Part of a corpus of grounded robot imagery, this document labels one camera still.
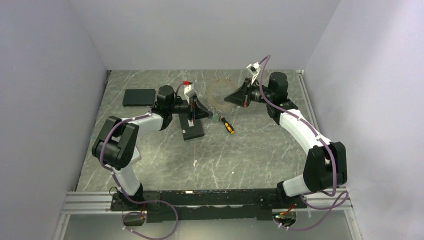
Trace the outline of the green key tag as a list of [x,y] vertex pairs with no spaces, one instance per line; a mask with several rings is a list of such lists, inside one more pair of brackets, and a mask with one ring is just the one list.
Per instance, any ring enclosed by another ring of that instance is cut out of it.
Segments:
[[219,114],[219,113],[215,113],[215,114],[213,115],[213,121],[214,121],[214,122],[218,122],[218,121],[219,121],[219,118],[220,118],[220,114]]

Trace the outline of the large grey key ring disc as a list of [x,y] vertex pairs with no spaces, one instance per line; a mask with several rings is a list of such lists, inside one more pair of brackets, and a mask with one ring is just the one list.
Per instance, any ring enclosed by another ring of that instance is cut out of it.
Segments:
[[205,93],[208,106],[222,116],[230,114],[236,108],[236,105],[226,102],[224,98],[236,89],[237,84],[229,77],[213,77],[211,82],[206,85]]

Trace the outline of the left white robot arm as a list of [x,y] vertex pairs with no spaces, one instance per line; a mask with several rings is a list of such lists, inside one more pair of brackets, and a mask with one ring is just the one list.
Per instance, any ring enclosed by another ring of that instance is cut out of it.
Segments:
[[192,82],[186,81],[181,86],[184,96],[179,96],[170,85],[158,90],[143,89],[150,94],[147,112],[128,118],[109,116],[92,146],[91,154],[110,172],[118,191],[125,194],[124,204],[131,210],[139,209],[144,203],[143,185],[130,165],[137,139],[166,129],[174,114],[185,117],[189,126],[196,120],[213,117],[212,111],[201,103]]

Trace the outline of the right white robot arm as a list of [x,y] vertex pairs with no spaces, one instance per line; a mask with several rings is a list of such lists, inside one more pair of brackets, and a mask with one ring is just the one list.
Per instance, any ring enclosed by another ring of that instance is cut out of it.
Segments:
[[337,188],[348,180],[346,148],[320,134],[288,97],[289,83],[283,72],[272,72],[266,86],[245,78],[243,84],[224,98],[225,102],[246,108],[251,102],[266,104],[269,117],[288,131],[306,153],[302,174],[279,182],[276,203],[289,207],[295,196]]

